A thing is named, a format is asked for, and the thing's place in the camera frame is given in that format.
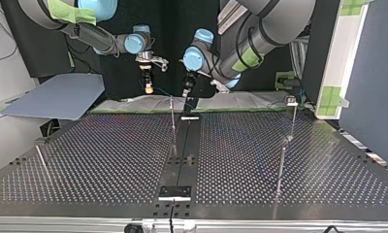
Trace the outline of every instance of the perforated metal table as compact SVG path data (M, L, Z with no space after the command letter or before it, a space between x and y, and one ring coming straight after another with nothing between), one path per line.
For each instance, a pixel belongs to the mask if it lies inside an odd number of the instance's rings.
M287 141L291 118L201 114L175 137L169 115L86 116L40 147L46 166L33 149L0 171L0 216L388 221L388 172L305 113Z

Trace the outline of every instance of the metal clamp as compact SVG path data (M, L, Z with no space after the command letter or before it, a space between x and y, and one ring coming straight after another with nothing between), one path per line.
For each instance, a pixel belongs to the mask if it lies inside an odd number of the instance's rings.
M136 61L140 63L153 63L161 68L162 72L166 72L168 69L169 61L163 57L153 56L154 52L142 51L137 54Z

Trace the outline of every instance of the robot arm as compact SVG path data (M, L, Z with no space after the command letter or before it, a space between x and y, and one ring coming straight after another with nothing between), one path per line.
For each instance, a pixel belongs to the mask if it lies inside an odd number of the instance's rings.
M107 20L113 17L118 0L58 0L69 7L87 8L95 12L97 21ZM70 23L51 17L49 0L18 0L24 12L36 23L50 30L59 30L72 39L77 39L92 46L99 54L112 54L119 57L121 53L136 54L145 83L145 92L152 93L151 64L167 71L168 61L162 57L154 56L151 47L155 42L151 38L147 25L135 25L133 33L113 35L105 29L93 24L79 22Z
M192 73L202 73L228 88L234 87L243 71L258 67L263 62L264 55L298 37L308 24L315 5L315 0L237 1L260 17L256 30L249 29L247 38L240 43L237 41L236 48L224 60L210 52L212 33L206 29L197 30L183 57L187 77L196 76ZM190 91L190 85L184 88L186 95Z

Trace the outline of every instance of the vertical metal post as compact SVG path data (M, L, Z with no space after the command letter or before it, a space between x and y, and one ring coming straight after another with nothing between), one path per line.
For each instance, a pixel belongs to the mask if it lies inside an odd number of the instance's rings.
M291 126L291 135L288 138L289 141L291 141L294 138L294 126L295 126L295 123L296 123L297 108L298 108L298 105L294 107L293 125Z
M41 149L40 149L40 146L36 145L36 150L37 150L37 153L39 154L40 156L40 159L41 159L41 163L43 164L43 166L47 166L44 158L43 158L43 154L41 152Z
M176 119L174 118L174 98L170 96L171 121L173 123L173 133L176 136Z
M286 148L281 148L281 152L279 156L279 171L278 171L278 182L276 184L276 195L279 195L281 192L281 180L282 180L282 173L284 170L285 150Z

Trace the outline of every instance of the white wall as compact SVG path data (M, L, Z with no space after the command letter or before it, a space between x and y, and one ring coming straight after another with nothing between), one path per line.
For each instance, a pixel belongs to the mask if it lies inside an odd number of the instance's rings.
M7 25L1 14L0 20ZM0 57L10 54L15 45L0 27ZM0 61L0 103L34 87L19 52ZM33 147L33 141L41 136L39 126L44 122L37 118L0 117L0 168Z
M7 21L1 14L0 19L3 25L7 25ZM10 54L15 45L16 43L0 27L0 57ZM28 91L34 86L18 52L0 61L0 101Z

